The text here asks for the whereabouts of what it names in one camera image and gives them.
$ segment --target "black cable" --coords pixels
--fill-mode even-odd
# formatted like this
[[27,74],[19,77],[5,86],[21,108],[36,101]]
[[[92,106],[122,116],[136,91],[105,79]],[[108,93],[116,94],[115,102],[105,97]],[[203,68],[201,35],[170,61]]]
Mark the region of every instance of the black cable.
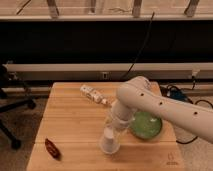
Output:
[[145,39],[143,41],[143,44],[141,46],[141,48],[139,49],[138,51],[138,54],[136,55],[132,65],[130,66],[129,70],[120,78],[120,80],[123,80],[126,78],[126,76],[130,73],[130,71],[132,70],[133,66],[135,65],[135,63],[138,61],[138,59],[140,58],[142,52],[144,51],[145,47],[146,47],[146,44],[149,40],[149,37],[150,37],[150,32],[151,32],[151,28],[152,28],[152,21],[154,19],[154,16],[155,16],[155,12],[152,13],[152,17],[150,19],[150,22],[149,22],[149,26],[148,26],[148,29],[147,29],[147,32],[146,32],[146,36],[145,36]]
[[176,140],[176,143],[182,144],[182,145],[186,145],[186,144],[191,144],[191,143],[194,142],[196,139],[198,139],[198,136],[195,136],[192,140],[186,141],[186,142]]
[[[191,90],[194,90],[195,85],[196,85],[195,77],[192,77],[192,79],[193,79],[193,86],[192,86]],[[171,92],[171,91],[180,91],[181,93],[182,93],[181,90],[183,90],[183,89],[180,89],[180,88],[178,88],[177,86],[174,86],[174,85],[168,85],[168,86],[166,87],[166,89],[167,89],[167,92]],[[186,96],[186,100],[187,100],[189,103],[195,104],[195,105],[197,105],[197,104],[200,103],[200,102],[205,102],[205,103],[209,104],[209,106],[211,106],[211,108],[213,109],[213,104],[212,104],[211,102],[209,102],[208,100],[203,100],[203,99],[202,99],[202,100],[198,100],[198,101],[196,101],[195,103],[193,103],[193,101],[192,101],[189,97],[187,97],[187,96]],[[177,142],[178,144],[186,145],[186,144],[190,144],[190,143],[194,142],[197,138],[198,138],[198,136],[195,136],[194,138],[192,138],[192,139],[189,140],[189,141],[183,142],[183,141],[176,140],[176,142]]]
[[[197,104],[200,103],[200,102],[205,102],[205,103],[207,103],[207,104],[208,104],[209,106],[211,106],[211,108],[213,109],[213,104],[212,104],[210,101],[208,101],[208,100],[204,100],[204,99],[197,100],[194,104],[197,105]],[[190,140],[190,141],[183,142],[183,141],[176,140],[176,142],[177,142],[178,144],[186,145],[186,144],[190,144],[190,143],[194,142],[197,138],[198,138],[198,136],[195,136],[195,137],[194,137],[192,140]]]

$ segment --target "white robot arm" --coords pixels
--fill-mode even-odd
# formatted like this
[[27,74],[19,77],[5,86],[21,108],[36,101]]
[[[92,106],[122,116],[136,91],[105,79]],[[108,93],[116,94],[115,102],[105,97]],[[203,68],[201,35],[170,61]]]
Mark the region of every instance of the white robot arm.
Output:
[[[117,101],[110,111],[112,130],[123,131],[128,128],[134,112],[140,110],[152,113],[213,143],[213,110],[158,96],[150,88],[149,80],[140,76],[123,83],[117,89]],[[109,138],[108,135],[103,135],[104,140]]]

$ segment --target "black chair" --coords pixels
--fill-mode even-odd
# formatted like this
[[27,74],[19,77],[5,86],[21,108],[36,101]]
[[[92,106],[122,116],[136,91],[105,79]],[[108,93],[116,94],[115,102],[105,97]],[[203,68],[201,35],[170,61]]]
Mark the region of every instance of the black chair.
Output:
[[[2,99],[7,98],[7,94],[3,91],[2,88],[9,85],[12,77],[13,77],[13,75],[10,75],[7,72],[7,69],[4,66],[0,65],[0,98],[2,98]],[[24,86],[25,90],[27,90],[26,84],[21,80],[19,80],[19,81]],[[9,104],[6,106],[1,106],[0,107],[0,116],[3,112],[15,109],[15,108],[17,108],[19,106],[23,106],[23,105],[28,105],[28,107],[30,109],[34,109],[36,107],[36,104],[34,103],[32,98],[30,96],[27,96],[27,98],[25,100],[22,100],[22,101],[13,103],[13,104]],[[9,131],[9,129],[5,127],[5,125],[3,124],[1,119],[0,119],[0,130],[2,130],[3,133],[11,140],[12,149],[19,149],[21,147],[21,140],[17,139]]]

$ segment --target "wooden table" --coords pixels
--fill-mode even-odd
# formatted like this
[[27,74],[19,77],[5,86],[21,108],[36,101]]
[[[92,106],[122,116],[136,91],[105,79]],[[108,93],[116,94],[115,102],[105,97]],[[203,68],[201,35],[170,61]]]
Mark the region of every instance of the wooden table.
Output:
[[[171,124],[163,121],[162,132],[151,141],[122,138],[118,153],[106,155],[99,148],[108,108],[86,98],[79,91],[88,84],[115,100],[120,83],[55,83],[44,112],[27,167],[28,171],[183,171],[184,165]],[[152,91],[160,94],[157,83]],[[49,138],[62,153],[60,161],[46,151]]]

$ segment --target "gray floor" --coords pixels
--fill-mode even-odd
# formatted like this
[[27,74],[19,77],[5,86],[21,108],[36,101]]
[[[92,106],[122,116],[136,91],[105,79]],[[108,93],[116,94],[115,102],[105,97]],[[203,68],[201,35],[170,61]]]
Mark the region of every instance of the gray floor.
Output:
[[[193,101],[198,99],[207,99],[213,102],[213,97],[193,97]],[[0,106],[20,100],[17,97],[10,97],[8,100],[0,100]],[[10,148],[10,142],[0,131],[0,171],[24,171],[33,147],[36,132],[38,130],[47,98],[36,100],[37,107],[34,110],[26,106],[17,108],[10,112],[0,115],[0,119],[10,130],[21,140],[22,148],[14,151]],[[177,139],[188,140],[193,135],[174,126]],[[186,171],[213,171],[213,145],[197,139],[189,145],[179,145],[183,155]]]

